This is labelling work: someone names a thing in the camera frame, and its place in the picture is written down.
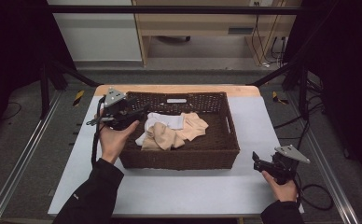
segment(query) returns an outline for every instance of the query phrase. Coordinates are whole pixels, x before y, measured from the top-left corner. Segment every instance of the tabletop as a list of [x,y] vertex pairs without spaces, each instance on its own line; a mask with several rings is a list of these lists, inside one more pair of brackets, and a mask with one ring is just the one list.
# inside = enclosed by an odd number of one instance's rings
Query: tabletop
[[[271,161],[279,147],[263,98],[251,86],[232,85],[103,85],[93,96],[84,123],[96,112],[99,99],[109,87],[122,92],[165,93],[225,91],[228,95],[239,147],[231,169],[161,170],[125,169],[118,189],[114,217],[255,217],[274,202],[262,175],[253,169],[252,153]],[[56,190],[50,215],[56,215],[91,171],[91,144],[95,128],[83,125]],[[100,145],[97,158],[101,156]]]

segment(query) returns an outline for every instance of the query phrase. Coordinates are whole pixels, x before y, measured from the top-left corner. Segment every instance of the beige cloth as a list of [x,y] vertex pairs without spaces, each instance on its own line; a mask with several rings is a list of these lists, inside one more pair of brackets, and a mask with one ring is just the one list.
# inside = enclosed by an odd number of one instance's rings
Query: beige cloth
[[205,135],[208,124],[198,114],[182,113],[181,116],[184,117],[184,129],[175,131],[181,139],[192,141],[197,136]]
[[185,142],[175,133],[175,130],[168,128],[160,122],[146,131],[146,138],[143,141],[142,150],[170,150],[178,148]]

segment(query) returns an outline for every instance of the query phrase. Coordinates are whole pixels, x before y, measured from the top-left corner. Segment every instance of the person's arm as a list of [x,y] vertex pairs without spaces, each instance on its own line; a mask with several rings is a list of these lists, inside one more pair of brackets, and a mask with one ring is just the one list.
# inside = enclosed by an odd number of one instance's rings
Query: person's arm
[[262,171],[266,181],[271,186],[275,203],[269,205],[260,215],[265,224],[301,224],[304,223],[299,212],[297,200],[297,188],[293,180],[284,185],[278,185],[273,177],[266,171]]
[[114,211],[123,173],[114,166],[138,121],[123,131],[102,125],[102,158],[93,166],[89,179],[70,196],[53,223],[108,223]]
[[123,173],[99,159],[89,179],[74,191],[53,223],[108,223]]

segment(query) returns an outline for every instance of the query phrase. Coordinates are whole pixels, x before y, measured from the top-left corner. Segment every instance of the basket handle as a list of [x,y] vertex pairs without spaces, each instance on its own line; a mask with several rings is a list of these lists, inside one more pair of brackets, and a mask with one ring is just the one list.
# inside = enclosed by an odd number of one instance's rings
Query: basket handle
[[228,130],[228,133],[231,133],[231,130],[230,130],[230,122],[229,122],[229,119],[228,119],[228,116],[225,117],[225,121],[227,122],[227,130]]
[[187,103],[187,99],[173,99],[173,98],[169,98],[166,100],[167,104],[186,104]]

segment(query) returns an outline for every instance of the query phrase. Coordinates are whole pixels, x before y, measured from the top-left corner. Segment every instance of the metal rail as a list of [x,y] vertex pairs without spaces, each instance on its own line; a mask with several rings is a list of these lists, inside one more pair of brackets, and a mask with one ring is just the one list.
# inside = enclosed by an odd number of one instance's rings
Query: metal rail
[[251,15],[299,15],[321,11],[310,7],[183,7],[183,6],[26,6],[27,10],[51,13],[140,13],[140,14],[251,14]]
[[[295,112],[298,114],[298,106],[297,106],[297,97],[294,94],[287,93],[288,99],[290,99],[290,103],[292,104]],[[323,151],[321,150],[320,145],[317,143],[317,140],[314,137],[312,131],[307,132],[307,140],[312,148],[312,153],[315,161],[317,162],[318,169],[320,170],[321,176],[323,177],[326,185],[328,187],[328,191],[330,192],[334,203],[336,204],[339,214],[343,219],[344,223],[347,224],[358,224],[358,218],[355,214],[353,207],[350,205],[349,200],[347,199],[346,194],[339,183],[338,178],[333,173],[332,168],[329,165],[326,157],[324,156]]]
[[12,197],[13,192],[21,180],[21,177],[29,164],[30,159],[33,157],[36,147],[38,146],[39,141],[41,140],[44,131],[48,127],[49,121],[52,118],[56,107],[59,104],[59,100],[62,96],[62,91],[55,91],[52,101],[50,103],[50,109],[48,114],[41,119],[30,137],[29,142],[27,143],[24,151],[21,153],[17,163],[15,164],[12,172],[10,173],[6,184],[0,191],[0,217],[3,215],[4,210],[7,207],[7,204]]

